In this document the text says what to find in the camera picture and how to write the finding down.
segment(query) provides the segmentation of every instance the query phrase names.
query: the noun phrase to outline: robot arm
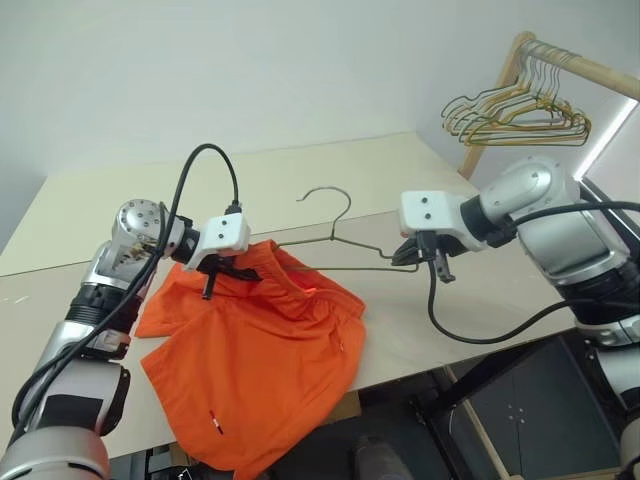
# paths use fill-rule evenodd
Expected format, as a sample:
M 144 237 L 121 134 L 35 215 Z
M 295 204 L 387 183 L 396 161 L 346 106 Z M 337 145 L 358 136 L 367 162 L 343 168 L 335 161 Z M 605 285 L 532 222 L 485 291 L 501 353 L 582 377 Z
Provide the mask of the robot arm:
M 135 199 L 118 210 L 112 239 L 96 252 L 72 300 L 38 361 L 37 368 L 55 359 L 89 335 L 121 302 L 156 248 L 161 231 L 161 204 Z M 236 270 L 232 257 L 248 248 L 250 229 L 240 211 L 211 218 L 198 231 L 191 220 L 176 217 L 163 258 L 185 264 L 211 279 L 203 296 L 210 296 L 218 271 L 255 279 Z M 30 416 L 27 432 L 8 448 L 0 462 L 0 479 L 107 479 L 108 456 L 100 436 L 111 432 L 122 416 L 130 376 L 119 360 L 126 355 L 129 333 L 136 321 L 153 275 L 103 330 L 60 372 Z M 42 382 L 34 383 L 19 404 L 14 421 Z
M 510 227 L 532 212 L 580 201 L 578 183 L 559 162 L 546 157 L 514 163 L 471 199 L 437 191 L 404 192 L 400 223 L 409 246 L 401 247 L 398 260 L 406 260 L 403 250 L 415 255 L 421 248 L 416 239 L 427 232 L 435 236 L 431 259 L 437 273 L 449 282 L 455 277 L 449 272 L 447 255 L 499 247 L 517 234 L 529 258 L 565 299 L 635 304 L 635 308 L 572 307 L 576 327 L 592 345 L 590 357 L 601 376 L 628 417 L 637 417 L 621 438 L 622 465 L 628 465 L 626 474 L 632 475 L 640 452 L 639 265 L 599 211 L 545 216 L 517 229 Z M 640 478 L 640 463 L 635 475 Z

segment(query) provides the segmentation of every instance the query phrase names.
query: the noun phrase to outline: coat hanger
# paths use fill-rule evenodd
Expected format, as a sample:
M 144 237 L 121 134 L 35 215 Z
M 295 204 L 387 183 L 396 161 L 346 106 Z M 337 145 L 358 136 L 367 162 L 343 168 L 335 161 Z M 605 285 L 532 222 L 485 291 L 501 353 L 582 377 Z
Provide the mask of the coat hanger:
M 319 238 L 309 238 L 305 240 L 296 240 L 293 242 L 282 242 L 278 243 L 277 248 L 286 247 L 290 245 L 305 245 L 309 243 L 319 243 L 319 242 L 340 242 L 346 243 L 347 245 L 352 245 L 354 247 L 366 248 L 367 250 L 373 250 L 378 253 L 380 258 L 384 258 L 385 260 L 390 260 L 393 258 L 393 255 L 385 255 L 383 250 L 380 247 L 376 247 L 375 245 L 368 245 L 366 243 L 355 242 L 353 240 L 348 240 L 346 238 L 341 238 L 336 236 L 336 223 L 343 216 L 347 214 L 349 209 L 351 209 L 351 195 L 347 193 L 340 187 L 335 187 L 333 185 L 327 185 L 322 187 L 315 187 L 309 190 L 302 198 L 298 199 L 298 202 L 303 202 L 307 199 L 309 195 L 313 192 L 317 192 L 319 190 L 334 190 L 336 192 L 340 192 L 347 198 L 347 207 L 336 217 L 333 219 L 331 223 L 331 234 L 326 237 Z M 418 271 L 418 264 L 415 265 L 415 268 L 412 270 L 406 270 L 403 268 L 389 268 L 389 267 L 287 267 L 287 270 L 368 270 L 368 271 L 378 271 L 378 272 L 404 272 L 404 273 L 414 273 Z
M 457 121 L 469 113 L 477 112 L 480 105 L 482 105 L 483 101 L 486 101 L 491 98 L 495 99 L 503 99 L 506 98 L 505 95 L 513 95 L 515 93 L 519 93 L 521 91 L 527 91 L 528 85 L 530 84 L 530 69 L 529 63 L 531 63 L 531 58 L 527 55 L 524 55 L 522 51 L 527 48 L 529 42 L 525 42 L 520 47 L 520 56 L 518 57 L 519 68 L 518 71 L 520 74 L 518 78 L 512 85 L 507 85 L 504 87 L 496 87 L 490 88 L 488 90 L 483 90 L 478 95 L 473 98 L 469 98 L 466 96 L 456 97 L 454 100 L 449 102 L 445 108 L 440 112 L 441 116 L 445 117 L 443 121 L 443 127 L 448 130 L 450 133 L 457 135 L 457 131 L 454 130 L 453 121 Z
M 529 56 L 529 53 L 537 47 L 528 48 L 526 54 L 521 53 L 520 60 L 523 63 L 523 85 L 517 85 L 515 89 L 510 89 L 505 93 L 494 95 L 485 99 L 475 106 L 473 112 L 459 118 L 454 124 L 451 133 L 457 134 L 459 141 L 463 141 L 465 131 L 474 127 L 477 123 L 485 123 L 487 119 L 501 118 L 503 111 L 509 108 L 521 106 L 521 108 L 531 108 L 536 105 L 540 91 L 546 83 L 544 66 L 539 68 L 538 60 Z
M 541 118 L 524 120 L 520 118 L 520 115 L 518 120 L 513 122 L 514 125 L 518 127 L 525 126 L 533 128 L 535 126 L 544 126 L 545 128 L 549 128 L 550 124 L 558 123 L 568 125 L 569 122 L 562 117 L 555 117 L 553 110 L 541 108 L 540 105 L 540 98 L 550 96 L 551 92 L 554 91 L 556 92 L 556 94 L 553 95 L 555 98 L 559 88 L 559 81 L 555 73 L 556 70 L 559 72 L 559 68 L 546 62 L 541 62 L 530 55 L 531 52 L 547 47 L 549 46 L 546 44 L 536 43 L 531 40 L 525 42 L 525 44 L 520 47 L 520 56 L 518 57 L 520 74 L 516 83 L 502 89 L 492 89 L 491 91 L 496 93 L 492 93 L 484 98 L 482 102 L 466 108 L 467 111 L 464 115 L 461 115 L 461 112 L 463 112 L 465 108 L 451 110 L 451 115 L 443 122 L 443 126 L 452 135 L 458 135 L 459 140 L 462 142 L 463 136 L 465 135 L 463 132 L 472 128 L 476 122 L 484 123 L 485 120 L 491 117 L 502 118 L 503 111 L 508 112 L 510 108 L 515 108 L 518 105 L 523 106 L 522 108 L 530 108 L 529 111 L 547 110 L 551 113 L 551 117 L 545 115 Z M 563 54 L 574 56 L 566 50 L 555 47 L 552 48 Z
M 554 50 L 560 54 L 561 63 L 575 56 L 567 50 L 546 44 L 535 48 Z M 591 122 L 582 112 L 574 112 L 568 102 L 558 98 L 560 66 L 542 63 L 538 73 L 536 78 L 541 77 L 542 83 L 536 86 L 535 95 L 513 105 L 507 102 L 490 112 L 492 116 L 478 116 L 468 121 L 461 129 L 459 141 L 466 145 L 567 145 L 567 142 L 574 142 L 572 146 L 583 145 L 589 135 Z M 535 110 L 549 112 L 553 120 L 520 120 L 521 116 Z M 561 125 L 557 125 L 558 120 L 562 122 Z

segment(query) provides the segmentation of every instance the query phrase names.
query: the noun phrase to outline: orange fabric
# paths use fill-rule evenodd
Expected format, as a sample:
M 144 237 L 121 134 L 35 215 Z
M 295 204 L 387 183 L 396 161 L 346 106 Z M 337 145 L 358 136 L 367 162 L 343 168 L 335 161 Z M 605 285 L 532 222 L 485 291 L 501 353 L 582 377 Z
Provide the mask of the orange fabric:
M 364 343 L 364 304 L 318 272 L 285 271 L 303 265 L 272 241 L 252 245 L 235 265 L 262 280 L 219 275 L 210 301 L 200 298 L 206 277 L 176 265 L 136 336 L 171 335 L 142 366 L 182 448 L 250 480 L 349 388 Z

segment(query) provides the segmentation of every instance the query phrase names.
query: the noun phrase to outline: hanger hook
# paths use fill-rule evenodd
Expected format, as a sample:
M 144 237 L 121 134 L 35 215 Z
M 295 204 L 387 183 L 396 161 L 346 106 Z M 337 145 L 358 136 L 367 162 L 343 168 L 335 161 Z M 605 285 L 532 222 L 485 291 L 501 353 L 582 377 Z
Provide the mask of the hanger hook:
M 309 195 L 311 195 L 313 192 L 317 192 L 318 190 L 335 190 L 336 192 L 340 192 L 341 194 L 343 194 L 345 197 L 347 197 L 347 208 L 345 208 L 343 210 L 343 212 L 338 215 L 334 220 L 333 223 L 331 224 L 331 240 L 334 239 L 335 237 L 335 233 L 336 233 L 336 223 L 338 222 L 338 220 L 340 220 L 342 217 L 345 216 L 345 214 L 349 211 L 349 209 L 351 208 L 351 195 L 349 195 L 349 193 L 346 190 L 343 190 L 340 187 L 336 187 L 334 185 L 324 185 L 321 187 L 315 187 L 312 188 L 311 190 L 309 190 L 307 193 L 304 194 L 304 196 L 302 198 L 299 198 L 298 200 L 296 200 L 297 202 L 304 202 L 307 197 Z

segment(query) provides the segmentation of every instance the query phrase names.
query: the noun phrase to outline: wooden rack pole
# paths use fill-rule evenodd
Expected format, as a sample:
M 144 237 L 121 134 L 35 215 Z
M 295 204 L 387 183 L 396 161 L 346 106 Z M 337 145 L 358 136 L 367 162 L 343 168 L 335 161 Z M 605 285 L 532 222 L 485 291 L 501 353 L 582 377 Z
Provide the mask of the wooden rack pole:
M 531 32 L 522 32 L 516 36 L 513 44 L 511 45 L 511 50 L 509 50 L 509 54 L 507 55 L 507 59 L 504 62 L 502 71 L 500 72 L 500 76 L 498 77 L 496 87 L 506 87 L 507 85 L 512 85 L 516 82 L 518 73 L 520 73 L 518 49 L 524 42 L 535 39 L 536 36 Z M 468 180 L 476 169 L 484 149 L 484 145 L 467 147 L 467 151 L 464 155 L 464 161 L 462 162 L 462 166 L 458 169 L 458 173 Z
M 564 55 L 560 51 L 540 50 L 530 52 L 529 56 L 640 101 L 640 80 L 637 78 L 592 62 L 584 57 L 576 56 L 563 61 L 562 57 Z

